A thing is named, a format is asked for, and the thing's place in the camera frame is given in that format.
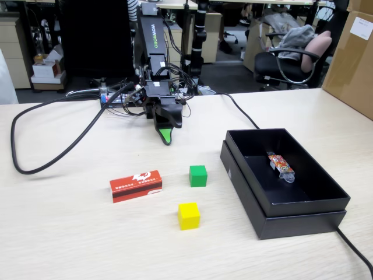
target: wooden table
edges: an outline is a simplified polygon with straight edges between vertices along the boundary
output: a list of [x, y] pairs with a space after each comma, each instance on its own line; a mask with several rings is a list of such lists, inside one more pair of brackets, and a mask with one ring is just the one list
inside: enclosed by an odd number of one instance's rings
[[[372, 261], [373, 121], [321, 89], [233, 97], [261, 128], [286, 128], [347, 191], [340, 228]], [[259, 241], [219, 158], [227, 130], [253, 125], [225, 96], [189, 104], [171, 146], [144, 116], [104, 113], [75, 149], [32, 176], [14, 169], [9, 136], [31, 104], [0, 106], [0, 279], [369, 279], [337, 233]], [[23, 116], [22, 167], [51, 160], [99, 108], [66, 102]], [[189, 186], [190, 165], [206, 166], [207, 187]], [[151, 170], [163, 192], [112, 203], [109, 180]], [[180, 231], [183, 202], [198, 203], [199, 229]]]
[[[37, 3], [55, 3], [55, 0], [16, 0], [16, 1], [26, 1], [26, 2], [37, 2]], [[139, 3], [148, 3], [144, 0], [139, 0]], [[184, 9], [185, 0], [164, 0], [162, 2], [156, 3], [157, 6], [161, 9], [176, 9], [176, 10], [182, 10]], [[190, 10], [197, 10], [197, 4], [188, 1], [189, 9]]]
[[[217, 2], [251, 3], [251, 4], [278, 4], [278, 5], [313, 5], [312, 0], [221, 0]], [[320, 1], [318, 6], [325, 6], [325, 1]]]
[[[15, 1], [26, 1], [26, 2], [37, 2], [37, 3], [54, 3], [55, 0], [15, 0]], [[279, 5], [312, 5], [312, 0], [223, 0], [219, 2], [235, 2], [235, 3], [259, 3], [259, 4], [279, 4]], [[158, 2], [157, 6], [162, 9], [183, 9], [185, 1], [180, 0], [164, 0], [163, 2]], [[197, 4], [188, 1], [189, 8], [192, 10], [197, 10]], [[325, 6], [325, 1], [320, 1], [319, 6]]]

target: red package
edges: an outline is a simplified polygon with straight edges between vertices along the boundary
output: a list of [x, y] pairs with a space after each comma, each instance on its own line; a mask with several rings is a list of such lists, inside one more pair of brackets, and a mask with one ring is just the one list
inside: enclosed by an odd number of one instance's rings
[[157, 170], [110, 181], [113, 203], [162, 191]]

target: brown cardboard box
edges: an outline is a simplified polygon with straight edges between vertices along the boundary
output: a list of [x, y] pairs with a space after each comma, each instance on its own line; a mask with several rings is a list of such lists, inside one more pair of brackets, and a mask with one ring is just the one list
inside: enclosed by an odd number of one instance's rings
[[[267, 33], [275, 32], [272, 26], [261, 23], [256, 20], [253, 27], [250, 29], [249, 39], [246, 44], [245, 57], [244, 57], [244, 66], [248, 68], [251, 72], [254, 72], [255, 68], [255, 56], [259, 53], [265, 52], [269, 47], [271, 47], [271, 42]], [[278, 46], [281, 42], [281, 38], [274, 36], [273, 44]]]
[[372, 25], [373, 15], [350, 12], [322, 88], [373, 120]]
[[347, 10], [373, 15], [373, 0], [350, 0]]

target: black box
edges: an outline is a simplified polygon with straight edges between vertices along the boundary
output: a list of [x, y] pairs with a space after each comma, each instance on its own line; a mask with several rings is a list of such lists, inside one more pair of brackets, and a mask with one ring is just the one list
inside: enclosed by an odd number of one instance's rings
[[[287, 183], [266, 152], [295, 171]], [[228, 131], [221, 160], [260, 239], [332, 232], [350, 197], [284, 129]]]

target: drawer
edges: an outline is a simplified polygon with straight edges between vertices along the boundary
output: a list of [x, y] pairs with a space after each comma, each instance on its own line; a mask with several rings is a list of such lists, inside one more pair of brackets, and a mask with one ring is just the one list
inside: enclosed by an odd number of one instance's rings
[[6, 65], [15, 89], [29, 89], [30, 81], [22, 59], [6, 59]]
[[169, 61], [180, 61], [180, 55], [177, 53], [177, 51], [175, 51], [174, 48], [170, 47], [168, 51], [170, 53]]
[[[171, 34], [173, 35], [175, 45], [178, 48], [181, 48], [181, 32], [180, 31], [175, 31], [175, 32], [171, 31]], [[164, 31], [164, 39], [165, 39], [165, 41], [168, 41], [168, 45], [172, 48], [171, 41], [170, 41], [170, 38], [168, 36], [168, 30], [167, 30], [166, 27], [165, 27], [165, 31]]]
[[20, 58], [23, 59], [22, 51], [19, 43], [0, 43], [0, 50], [4, 58]]
[[17, 43], [18, 36], [14, 25], [0, 26], [0, 43]]

